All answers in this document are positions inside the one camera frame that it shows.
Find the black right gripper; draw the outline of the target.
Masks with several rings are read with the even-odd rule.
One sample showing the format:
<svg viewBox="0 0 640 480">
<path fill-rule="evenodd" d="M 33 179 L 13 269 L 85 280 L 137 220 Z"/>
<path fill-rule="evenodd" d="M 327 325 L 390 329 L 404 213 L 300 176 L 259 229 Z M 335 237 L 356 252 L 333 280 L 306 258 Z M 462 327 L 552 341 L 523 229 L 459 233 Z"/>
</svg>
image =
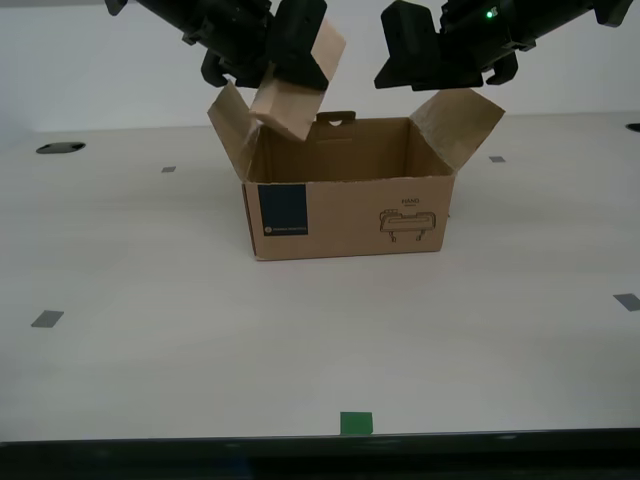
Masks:
<svg viewBox="0 0 640 480">
<path fill-rule="evenodd" d="M 389 58 L 375 87 L 430 91 L 513 80 L 516 52 L 531 47 L 516 6 L 515 1 L 448 1 L 436 33 L 427 7 L 392 2 L 381 14 Z"/>
</svg>

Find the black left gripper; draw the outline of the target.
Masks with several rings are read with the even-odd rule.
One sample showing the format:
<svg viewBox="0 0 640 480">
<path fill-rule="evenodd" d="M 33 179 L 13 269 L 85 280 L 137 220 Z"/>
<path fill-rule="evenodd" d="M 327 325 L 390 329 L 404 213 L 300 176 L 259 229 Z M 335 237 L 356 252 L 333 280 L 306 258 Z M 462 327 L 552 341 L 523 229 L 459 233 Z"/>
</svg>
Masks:
<svg viewBox="0 0 640 480">
<path fill-rule="evenodd" d="M 183 27 L 183 41 L 206 48 L 201 66 L 204 80 L 223 87 L 233 78 L 237 87 L 257 88 L 266 73 L 268 56 L 276 79 L 325 91 L 329 80 L 312 49 L 327 10 L 326 2 L 282 0 L 275 17 L 271 6 L 270 1 L 194 4 Z"/>
</svg>

